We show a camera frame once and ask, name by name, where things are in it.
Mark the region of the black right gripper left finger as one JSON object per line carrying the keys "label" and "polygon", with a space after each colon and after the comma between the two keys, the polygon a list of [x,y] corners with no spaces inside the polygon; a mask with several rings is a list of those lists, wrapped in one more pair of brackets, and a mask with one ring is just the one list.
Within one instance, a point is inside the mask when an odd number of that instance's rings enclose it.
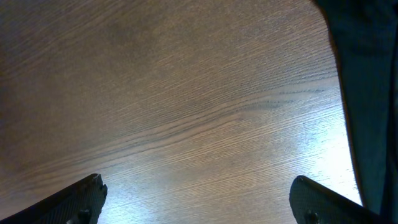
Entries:
{"label": "black right gripper left finger", "polygon": [[99,174],[91,174],[34,205],[1,220],[1,224],[96,224],[108,193]]}

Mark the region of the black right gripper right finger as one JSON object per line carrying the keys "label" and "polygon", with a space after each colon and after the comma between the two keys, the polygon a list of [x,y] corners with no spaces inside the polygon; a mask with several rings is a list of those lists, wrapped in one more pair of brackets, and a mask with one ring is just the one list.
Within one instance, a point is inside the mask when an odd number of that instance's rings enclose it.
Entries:
{"label": "black right gripper right finger", "polygon": [[380,215],[304,175],[292,182],[289,203],[298,224],[387,223]]}

